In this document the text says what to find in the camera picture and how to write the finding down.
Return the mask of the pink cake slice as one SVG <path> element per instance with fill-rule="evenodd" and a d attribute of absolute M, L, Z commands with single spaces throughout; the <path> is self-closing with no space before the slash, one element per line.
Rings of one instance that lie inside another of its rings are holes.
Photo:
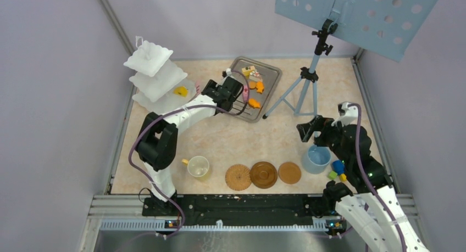
<path fill-rule="evenodd" d="M 243 92 L 242 92 L 242 99 L 244 103 L 247 103 L 249 101 L 250 97 L 250 90 L 248 86 L 243 87 Z"/>

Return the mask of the yellow cake wedge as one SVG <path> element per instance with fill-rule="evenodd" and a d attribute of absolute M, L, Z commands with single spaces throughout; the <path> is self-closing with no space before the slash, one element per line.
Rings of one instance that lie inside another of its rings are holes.
<path fill-rule="evenodd" d="M 174 88 L 173 93 L 177 96 L 187 97 L 189 94 L 189 90 L 185 86 L 178 86 Z"/>

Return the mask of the pink cat-paw tongs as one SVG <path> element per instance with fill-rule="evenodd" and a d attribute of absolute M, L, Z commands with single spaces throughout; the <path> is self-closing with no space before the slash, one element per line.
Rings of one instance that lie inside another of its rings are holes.
<path fill-rule="evenodd" d="M 195 82 L 195 89 L 196 89 L 196 94 L 194 95 L 194 98 L 196 98 L 202 92 L 201 81 L 200 80 L 197 80 Z"/>

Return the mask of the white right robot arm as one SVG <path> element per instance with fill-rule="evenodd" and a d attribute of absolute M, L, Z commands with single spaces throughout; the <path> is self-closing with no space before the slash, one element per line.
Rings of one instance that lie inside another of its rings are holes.
<path fill-rule="evenodd" d="M 322 200 L 326 213 L 348 221 L 371 251 L 428 251 L 403 211 L 386 169 L 372 157 L 364 127 L 317 115 L 298 124 L 297 131 L 302 142 L 319 133 L 314 145 L 328 148 L 344 163 L 347 180 L 356 190 L 353 194 L 344 183 L 329 182 Z"/>

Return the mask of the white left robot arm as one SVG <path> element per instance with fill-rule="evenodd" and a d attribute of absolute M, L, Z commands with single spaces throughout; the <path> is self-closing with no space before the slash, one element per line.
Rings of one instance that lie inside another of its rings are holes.
<path fill-rule="evenodd" d="M 218 113 L 230 114 L 234 103 L 247 90 L 231 76 L 221 83 L 209 80 L 202 92 L 177 109 L 159 115 L 146 115 L 140 133 L 130 152 L 137 153 L 146 166 L 143 174 L 149 179 L 151 192 L 157 198 L 156 209 L 170 215 L 176 209 L 172 197 L 174 187 L 169 166 L 176 156 L 178 136 L 199 121 Z"/>

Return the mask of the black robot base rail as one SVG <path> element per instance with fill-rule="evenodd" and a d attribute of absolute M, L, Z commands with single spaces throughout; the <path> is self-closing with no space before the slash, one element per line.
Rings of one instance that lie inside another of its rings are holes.
<path fill-rule="evenodd" d="M 166 203 L 144 199 L 145 217 L 173 217 L 188 226 L 310 226 L 337 212 L 315 194 L 178 194 Z"/>

